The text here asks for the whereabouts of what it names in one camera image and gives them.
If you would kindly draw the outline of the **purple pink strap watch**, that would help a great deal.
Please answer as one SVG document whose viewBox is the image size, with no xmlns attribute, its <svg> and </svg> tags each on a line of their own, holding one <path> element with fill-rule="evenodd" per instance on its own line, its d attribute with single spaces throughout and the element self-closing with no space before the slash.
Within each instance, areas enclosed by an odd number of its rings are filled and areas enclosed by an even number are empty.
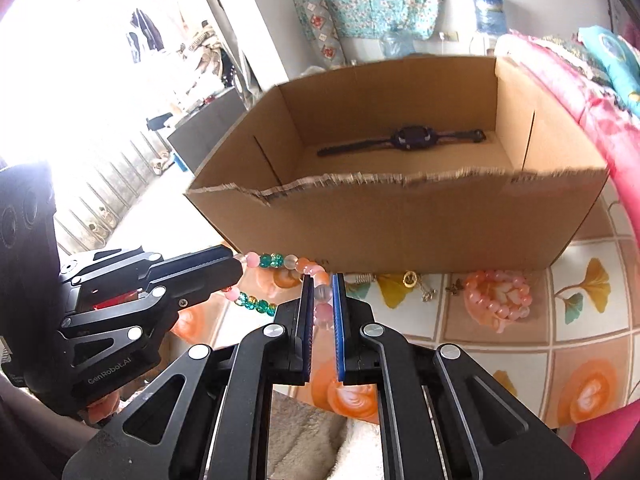
<svg viewBox="0 0 640 480">
<path fill-rule="evenodd" d="M 423 126 L 402 127 L 388 138 L 369 139 L 349 144 L 320 148 L 319 157 L 329 157 L 353 152 L 369 151 L 375 148 L 393 148 L 403 152 L 430 150 L 447 143 L 483 143 L 487 140 L 482 129 L 438 132 Z"/>
</svg>

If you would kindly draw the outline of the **white fluffy towel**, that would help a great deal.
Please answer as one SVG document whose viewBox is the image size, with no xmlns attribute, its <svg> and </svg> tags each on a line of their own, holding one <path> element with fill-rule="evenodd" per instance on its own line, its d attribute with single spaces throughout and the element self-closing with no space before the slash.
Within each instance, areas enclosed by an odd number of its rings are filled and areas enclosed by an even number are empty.
<svg viewBox="0 0 640 480">
<path fill-rule="evenodd" d="M 276 392 L 271 401 L 269 479 L 382 479 L 380 427 Z"/>
</svg>

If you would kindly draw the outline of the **dark grey cabinet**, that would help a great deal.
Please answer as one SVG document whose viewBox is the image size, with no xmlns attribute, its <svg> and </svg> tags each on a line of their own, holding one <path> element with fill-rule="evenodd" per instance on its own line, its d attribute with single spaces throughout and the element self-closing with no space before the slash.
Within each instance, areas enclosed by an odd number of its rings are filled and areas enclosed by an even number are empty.
<svg viewBox="0 0 640 480">
<path fill-rule="evenodd" d="M 201 163 L 231 127 L 243 116 L 246 107 L 239 92 L 229 88 L 178 122 L 168 142 L 194 174 Z"/>
</svg>

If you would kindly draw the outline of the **brown cardboard box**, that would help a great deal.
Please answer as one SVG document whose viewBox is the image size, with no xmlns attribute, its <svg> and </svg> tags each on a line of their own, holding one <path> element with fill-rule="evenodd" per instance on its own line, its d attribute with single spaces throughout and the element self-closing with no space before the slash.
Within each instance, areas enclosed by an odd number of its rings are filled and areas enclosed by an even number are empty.
<svg viewBox="0 0 640 480">
<path fill-rule="evenodd" d="M 412 56 L 267 91 L 186 191 L 240 252 L 333 272 L 543 269 L 608 167 L 508 58 Z"/>
</svg>

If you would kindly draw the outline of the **patterned hanging cloth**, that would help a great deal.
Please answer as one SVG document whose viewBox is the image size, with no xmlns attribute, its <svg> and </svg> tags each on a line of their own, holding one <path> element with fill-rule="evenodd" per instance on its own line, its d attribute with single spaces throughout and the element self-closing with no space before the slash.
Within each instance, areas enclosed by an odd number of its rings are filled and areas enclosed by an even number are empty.
<svg viewBox="0 0 640 480">
<path fill-rule="evenodd" d="M 345 66 L 344 50 L 326 0 L 310 0 L 305 3 L 304 10 L 324 65 L 331 70 Z"/>
</svg>

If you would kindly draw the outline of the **turquoise pillow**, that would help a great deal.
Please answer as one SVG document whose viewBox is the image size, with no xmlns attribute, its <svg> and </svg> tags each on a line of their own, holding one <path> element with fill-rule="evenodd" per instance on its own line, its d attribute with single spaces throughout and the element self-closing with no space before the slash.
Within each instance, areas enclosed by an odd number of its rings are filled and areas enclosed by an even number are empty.
<svg viewBox="0 0 640 480">
<path fill-rule="evenodd" d="M 598 25 L 578 29 L 578 40 L 604 66 L 628 110 L 639 115 L 639 63 L 626 42 Z"/>
</svg>

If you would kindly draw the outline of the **blue water jug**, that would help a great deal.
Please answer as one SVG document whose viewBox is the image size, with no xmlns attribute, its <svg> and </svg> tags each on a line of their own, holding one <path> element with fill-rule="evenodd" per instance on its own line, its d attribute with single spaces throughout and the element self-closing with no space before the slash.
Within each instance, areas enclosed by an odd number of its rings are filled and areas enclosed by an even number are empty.
<svg viewBox="0 0 640 480">
<path fill-rule="evenodd" d="M 482 34 L 501 36 L 508 32 L 504 0 L 473 0 L 476 29 Z"/>
</svg>

